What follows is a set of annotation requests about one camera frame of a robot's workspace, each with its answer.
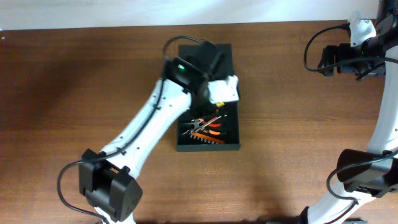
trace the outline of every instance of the wooden table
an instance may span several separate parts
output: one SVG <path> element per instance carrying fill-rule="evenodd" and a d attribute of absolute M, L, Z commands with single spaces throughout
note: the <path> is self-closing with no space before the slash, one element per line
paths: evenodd
<path fill-rule="evenodd" d="M 298 215 L 326 192 L 346 148 L 366 150 L 384 78 L 325 78 L 303 67 L 305 44 L 336 22 L 6 31 L 0 51 L 1 223 L 94 223 L 64 207 L 59 170 L 86 148 L 99 151 L 150 95 L 164 65 L 163 43 L 190 35 L 233 45 L 239 76 L 238 152 L 176 152 L 172 125 L 148 158 L 136 220 L 218 222 Z M 331 31 L 312 45 L 349 42 Z M 177 44 L 169 52 L 177 54 Z M 74 168 L 62 182 L 72 204 L 92 209 Z M 354 214 L 395 223 L 397 195 Z"/>

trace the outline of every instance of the black cable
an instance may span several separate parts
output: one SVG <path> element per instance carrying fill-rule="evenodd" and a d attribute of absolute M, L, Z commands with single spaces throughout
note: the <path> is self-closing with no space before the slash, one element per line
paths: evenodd
<path fill-rule="evenodd" d="M 334 220 L 327 222 L 325 224 L 333 224 L 335 222 L 337 222 L 338 220 L 340 220 L 341 218 L 343 218 L 345 215 L 347 215 L 347 213 L 349 213 L 352 209 L 354 209 L 355 205 L 357 205 L 356 202 L 351 203 L 351 205 L 349 206 L 349 208 L 347 208 L 347 210 L 345 210 L 341 215 L 339 215 L 337 218 L 335 218 Z"/>
<path fill-rule="evenodd" d="M 356 80 L 361 81 L 363 78 L 365 78 L 367 75 L 369 75 L 369 73 L 375 71 L 376 69 L 382 67 L 383 65 L 384 65 L 383 63 L 380 63 L 379 65 L 376 65 L 373 68 L 369 68 L 369 69 L 365 70 L 362 74 L 360 74 L 360 75 L 358 75 L 358 77 L 356 77 Z"/>
<path fill-rule="evenodd" d="M 178 39 L 187 39 L 187 40 L 192 40 L 195 41 L 196 43 L 200 44 L 199 40 L 196 40 L 193 37 L 189 37 L 189 36 L 184 36 L 184 35 L 180 35 L 180 36 L 176 36 L 173 37 L 171 39 L 169 39 L 168 41 L 166 41 L 166 43 L 163 46 L 163 58 L 164 60 L 170 60 L 170 58 L 166 55 L 166 51 L 167 51 L 167 47 L 174 41 L 178 40 Z"/>
<path fill-rule="evenodd" d="M 334 223 L 335 221 L 339 220 L 339 219 L 342 218 L 344 215 L 346 215 L 349 211 L 351 211 L 352 209 L 354 209 L 355 205 L 359 205 L 359 199 L 358 199 L 358 198 L 355 198 L 355 197 L 343 197 L 343 196 L 340 196 L 340 195 L 336 194 L 336 193 L 331 189 L 330 182 L 331 182 L 331 179 L 332 179 L 332 177 L 333 177 L 334 175 L 336 175 L 336 174 L 338 174 L 338 173 L 340 173 L 340 172 L 343 172 L 344 170 L 351 169 L 351 168 L 354 168 L 354 167 L 365 166 L 365 165 L 373 164 L 373 163 L 375 163 L 375 162 L 382 162 L 382 161 L 385 161 L 385 160 L 388 160 L 388 159 L 392 159 L 392 158 L 394 158 L 396 155 L 398 155 L 398 151 L 393 152 L 393 153 L 391 153 L 391 154 L 388 154 L 387 156 L 382 156 L 382 157 L 379 157 L 379 158 L 377 158 L 377 159 L 373 159 L 373 160 L 371 160 L 371 161 L 358 162 L 358 163 L 350 164 L 350 165 L 344 166 L 344 167 L 342 167 L 342 168 L 340 168 L 340 169 L 335 169 L 332 173 L 330 173 L 329 176 L 328 176 L 328 178 L 327 178 L 327 180 L 326 180 L 326 187 L 327 187 L 329 193 L 330 193 L 332 196 L 334 196 L 335 198 L 338 198 L 338 199 L 342 199 L 342 200 L 352 200 L 352 201 L 353 201 L 353 204 L 352 204 L 343 214 L 341 214 L 338 218 L 336 218 L 336 219 L 334 219 L 333 221 L 328 222 L 328 223 L 326 223 L 326 224 Z"/>
<path fill-rule="evenodd" d="M 310 68 L 307 64 L 307 53 L 308 53 L 308 49 L 311 45 L 311 43 L 315 40 L 315 38 L 317 38 L 320 34 L 329 31 L 329 30 L 333 30 L 333 29 L 344 29 L 347 30 L 349 29 L 349 23 L 348 24 L 342 24 L 342 25 L 338 25 L 338 26 L 333 26 L 333 27 L 329 27 L 326 29 L 321 30 L 320 32 L 317 32 L 311 39 L 310 41 L 308 41 L 307 46 L 305 47 L 305 51 L 304 51 L 304 67 L 311 72 L 322 72 L 331 68 L 335 68 L 335 67 L 339 67 L 342 65 L 347 65 L 347 64 L 351 64 L 354 62 L 370 62 L 370 61 L 384 61 L 384 62 L 392 62 L 392 63 L 396 63 L 398 64 L 398 60 L 394 59 L 394 58 L 387 58 L 387 57 L 356 57 L 356 58 L 350 58 L 350 59 L 346 59 L 346 60 L 342 60 L 338 63 L 334 63 L 333 65 L 328 65 L 322 68 Z"/>
<path fill-rule="evenodd" d="M 68 169 L 70 169 L 70 168 L 72 168 L 72 167 L 74 167 L 74 166 L 77 166 L 77 165 L 79 165 L 79 164 L 82 164 L 82 163 L 84 163 L 84 161 L 76 161 L 76 162 L 69 163 L 69 164 L 66 165 L 64 168 L 62 168 L 62 170 L 61 170 L 61 172 L 59 173 L 58 178 L 57 178 L 57 192 L 58 192 L 58 196 L 59 196 L 61 202 L 62 202 L 66 207 L 68 207 L 68 208 L 70 208 L 70 209 L 72 209 L 72 210 L 74 210 L 74 211 L 76 211 L 76 212 L 81 212 L 81 213 L 86 214 L 86 215 L 92 215 L 92 216 L 98 217 L 98 218 L 102 219 L 106 224 L 109 224 L 109 221 L 106 219 L 105 216 L 100 215 L 100 214 L 95 213 L 95 212 L 91 212 L 91 211 L 87 211 L 87 210 L 84 210 L 84 209 L 75 207 L 75 206 L 69 204 L 69 203 L 65 200 L 65 198 L 63 197 L 63 195 L 62 195 L 62 192 L 61 192 L 61 179 L 62 179 L 63 174 L 64 174 Z"/>

